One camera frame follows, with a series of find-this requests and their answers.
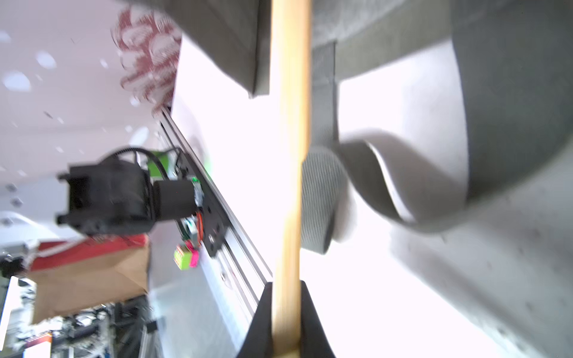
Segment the olive green tote bag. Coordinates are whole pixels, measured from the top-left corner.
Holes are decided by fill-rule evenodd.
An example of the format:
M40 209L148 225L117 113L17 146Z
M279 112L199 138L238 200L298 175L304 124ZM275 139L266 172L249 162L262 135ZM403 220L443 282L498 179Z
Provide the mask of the olive green tote bag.
M314 1L301 238L328 250L352 187L444 231L572 133L570 1Z

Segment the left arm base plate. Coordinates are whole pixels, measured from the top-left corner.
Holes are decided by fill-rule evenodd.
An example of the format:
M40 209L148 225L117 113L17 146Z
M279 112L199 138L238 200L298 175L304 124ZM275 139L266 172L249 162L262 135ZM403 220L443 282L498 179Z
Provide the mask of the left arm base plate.
M202 245L211 258L215 258L225 241L231 222L222 206L215 186L204 167L194 158L193 152L182 151L176 168L178 178L191 181L197 210L181 220L182 238L190 241L195 249Z

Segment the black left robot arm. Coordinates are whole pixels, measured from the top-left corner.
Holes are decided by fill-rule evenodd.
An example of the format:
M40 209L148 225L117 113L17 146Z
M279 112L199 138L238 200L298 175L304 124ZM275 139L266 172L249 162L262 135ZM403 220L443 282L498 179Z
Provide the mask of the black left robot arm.
M58 180L69 185L69 200L56 223L88 237L147 234L158 222L198 211L192 181L153 181L147 170L127 161L71 166Z

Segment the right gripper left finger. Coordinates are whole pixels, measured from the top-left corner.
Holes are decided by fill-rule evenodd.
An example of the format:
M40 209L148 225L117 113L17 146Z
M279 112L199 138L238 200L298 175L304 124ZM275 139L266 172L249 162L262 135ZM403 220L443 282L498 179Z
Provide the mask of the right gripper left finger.
M272 288L273 282L268 282L264 286L246 338L236 358L270 358L273 356Z

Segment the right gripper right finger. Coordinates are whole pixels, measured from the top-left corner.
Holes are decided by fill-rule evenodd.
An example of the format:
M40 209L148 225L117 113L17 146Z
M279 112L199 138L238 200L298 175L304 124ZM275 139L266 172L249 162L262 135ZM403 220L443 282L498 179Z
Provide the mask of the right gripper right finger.
M335 358L303 280L301 281L301 357Z

